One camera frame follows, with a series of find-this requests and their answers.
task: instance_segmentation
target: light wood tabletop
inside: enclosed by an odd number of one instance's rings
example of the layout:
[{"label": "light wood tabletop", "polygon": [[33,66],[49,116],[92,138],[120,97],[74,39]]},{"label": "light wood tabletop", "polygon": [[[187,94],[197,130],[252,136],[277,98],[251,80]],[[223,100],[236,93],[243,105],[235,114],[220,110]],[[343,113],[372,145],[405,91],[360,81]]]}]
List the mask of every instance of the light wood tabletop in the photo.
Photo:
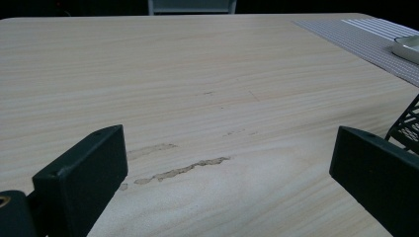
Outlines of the light wood tabletop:
[{"label": "light wood tabletop", "polygon": [[97,129],[128,176],[89,236],[389,236],[329,175],[417,88],[297,26],[361,14],[0,21],[0,191]]}]

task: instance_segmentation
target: white dish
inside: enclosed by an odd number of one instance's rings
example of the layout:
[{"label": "white dish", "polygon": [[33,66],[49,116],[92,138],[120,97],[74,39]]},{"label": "white dish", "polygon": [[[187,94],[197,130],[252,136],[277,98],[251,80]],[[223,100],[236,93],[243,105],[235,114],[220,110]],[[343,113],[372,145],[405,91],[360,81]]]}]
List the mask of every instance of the white dish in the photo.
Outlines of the white dish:
[{"label": "white dish", "polygon": [[392,52],[406,60],[419,64],[419,36],[394,39]]}]

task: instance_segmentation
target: wood grain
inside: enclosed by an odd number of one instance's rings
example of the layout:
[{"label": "wood grain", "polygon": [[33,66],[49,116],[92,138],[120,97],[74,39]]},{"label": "wood grain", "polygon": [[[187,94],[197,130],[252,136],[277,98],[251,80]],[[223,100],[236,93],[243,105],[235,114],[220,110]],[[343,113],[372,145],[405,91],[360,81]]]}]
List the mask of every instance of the wood grain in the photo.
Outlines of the wood grain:
[{"label": "wood grain", "polygon": [[328,169],[339,125],[384,136],[417,89],[292,22],[365,17],[0,21],[0,190],[123,124],[89,236],[389,236]]}]

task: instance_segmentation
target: white chair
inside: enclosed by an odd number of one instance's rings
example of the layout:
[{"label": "white chair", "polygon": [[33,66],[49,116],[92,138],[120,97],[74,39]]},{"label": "white chair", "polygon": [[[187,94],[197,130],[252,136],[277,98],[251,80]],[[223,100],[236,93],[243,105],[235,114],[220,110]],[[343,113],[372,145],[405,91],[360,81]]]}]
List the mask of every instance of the white chair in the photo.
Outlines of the white chair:
[{"label": "white chair", "polygon": [[148,0],[148,15],[234,14],[237,0]]}]

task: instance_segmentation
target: gray placemat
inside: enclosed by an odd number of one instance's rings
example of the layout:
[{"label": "gray placemat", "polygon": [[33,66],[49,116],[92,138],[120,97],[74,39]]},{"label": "gray placemat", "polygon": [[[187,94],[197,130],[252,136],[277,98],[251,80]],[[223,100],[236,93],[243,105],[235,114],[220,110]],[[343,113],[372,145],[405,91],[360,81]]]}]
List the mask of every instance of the gray placemat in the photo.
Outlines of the gray placemat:
[{"label": "gray placemat", "polygon": [[419,87],[419,65],[391,52],[393,39],[419,32],[383,19],[294,21],[318,36]]}]

